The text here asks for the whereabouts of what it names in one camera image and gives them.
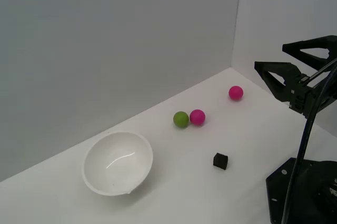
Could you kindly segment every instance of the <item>black cable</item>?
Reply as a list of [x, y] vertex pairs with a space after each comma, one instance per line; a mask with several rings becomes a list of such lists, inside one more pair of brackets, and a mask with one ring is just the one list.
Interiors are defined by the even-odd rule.
[[336, 76], [337, 76], [337, 64], [335, 64], [333, 66], [329, 75], [326, 77], [325, 83], [324, 83], [320, 93], [318, 94], [317, 99], [313, 103], [313, 105], [311, 107], [311, 110], [309, 112], [308, 118], [306, 120], [303, 135], [302, 135], [302, 139], [301, 139], [301, 144], [300, 144], [300, 148], [299, 148], [299, 152], [297, 154], [297, 159], [296, 159], [296, 162], [295, 162], [295, 165], [294, 165], [294, 168], [293, 168], [293, 172], [291, 173], [290, 182], [289, 182], [289, 185], [288, 185], [288, 191], [287, 191], [286, 197], [285, 197], [285, 204], [284, 204], [284, 208], [283, 208], [283, 216], [282, 216], [281, 224], [287, 224], [290, 209], [291, 209], [291, 204], [292, 204], [293, 196], [294, 196], [294, 188], [295, 188], [295, 185], [296, 185], [299, 173], [300, 173], [300, 169], [301, 169], [302, 162], [303, 162], [303, 159], [304, 159], [306, 147], [308, 146], [310, 132], [311, 132], [312, 126], [314, 124], [316, 114], [318, 113], [318, 110], [319, 110], [319, 108], [322, 104], [322, 99], [323, 99], [327, 89], [330, 87], [331, 82], [334, 81]]

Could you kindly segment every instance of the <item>bowl rim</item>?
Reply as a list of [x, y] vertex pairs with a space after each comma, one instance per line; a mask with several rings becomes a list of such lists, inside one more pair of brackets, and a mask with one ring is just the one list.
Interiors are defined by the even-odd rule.
[[[89, 152], [92, 150], [92, 148], [98, 144], [102, 139], [104, 139], [105, 137], [108, 137], [110, 135], [115, 135], [115, 134], [120, 134], [120, 133], [127, 133], [127, 134], [133, 134], [138, 136], [147, 146], [149, 153], [150, 153], [150, 165], [147, 168], [147, 171], [144, 173], [144, 175], [139, 179], [139, 181], [137, 181], [137, 183], [135, 183], [135, 186], [130, 189], [129, 191], [120, 191], [120, 192], [106, 192], [106, 191], [101, 191], [96, 189], [94, 186], [91, 185], [91, 183], [87, 180], [85, 172], [84, 172], [84, 166], [85, 166], [85, 161], [89, 155]], [[84, 183], [90, 188], [91, 191], [100, 194], [100, 195], [104, 195], [104, 196], [117, 196], [117, 195], [123, 195], [123, 194], [130, 194], [134, 189], [136, 189], [143, 181], [144, 179], [147, 177], [148, 173], [150, 172], [151, 168], [152, 168], [152, 163], [153, 163], [153, 150], [152, 147], [150, 145], [150, 143], [148, 142], [148, 140], [142, 136], [141, 134], [135, 133], [135, 132], [131, 132], [131, 131], [113, 131], [113, 132], [109, 132], [108, 134], [102, 136], [101, 138], [99, 138], [90, 148], [89, 150], [86, 152], [84, 159], [82, 161], [82, 167], [81, 167], [81, 173], [82, 173], [82, 178], [84, 180]]]

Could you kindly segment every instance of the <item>ball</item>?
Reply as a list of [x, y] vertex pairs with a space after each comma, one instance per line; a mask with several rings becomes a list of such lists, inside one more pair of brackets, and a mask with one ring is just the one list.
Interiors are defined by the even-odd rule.
[[243, 96], [243, 89], [240, 86], [232, 86], [228, 94], [232, 100], [240, 100]]
[[203, 111], [196, 109], [193, 110], [190, 114], [190, 121], [196, 126], [201, 126], [205, 122], [206, 115]]
[[189, 116], [182, 111], [176, 112], [173, 116], [173, 122], [179, 128], [186, 128], [189, 124]]

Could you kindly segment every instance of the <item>white bowl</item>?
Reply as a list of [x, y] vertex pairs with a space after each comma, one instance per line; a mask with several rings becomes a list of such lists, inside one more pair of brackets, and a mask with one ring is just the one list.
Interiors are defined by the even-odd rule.
[[88, 151], [82, 165], [82, 177], [98, 194], [129, 194], [146, 178], [152, 161], [152, 148], [143, 136], [115, 132], [100, 139]]

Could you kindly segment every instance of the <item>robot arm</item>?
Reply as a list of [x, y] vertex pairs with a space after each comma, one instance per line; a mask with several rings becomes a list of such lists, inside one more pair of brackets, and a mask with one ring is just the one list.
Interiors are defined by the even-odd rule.
[[[302, 49], [325, 48], [329, 50], [327, 59], [313, 56], [302, 52]], [[326, 36], [291, 44], [284, 44], [282, 50], [310, 67], [318, 70], [314, 75], [307, 76], [291, 63], [278, 62], [255, 62], [255, 70], [265, 81], [268, 88], [279, 101], [289, 101], [289, 108], [303, 114], [306, 118], [309, 115], [311, 106], [320, 92], [324, 80], [314, 87], [309, 87], [308, 83], [317, 78], [323, 72], [328, 72], [337, 62], [337, 36]], [[279, 82], [271, 73], [275, 73], [284, 79], [284, 83]], [[327, 92], [319, 111], [333, 103], [337, 99], [337, 80], [331, 85]]]

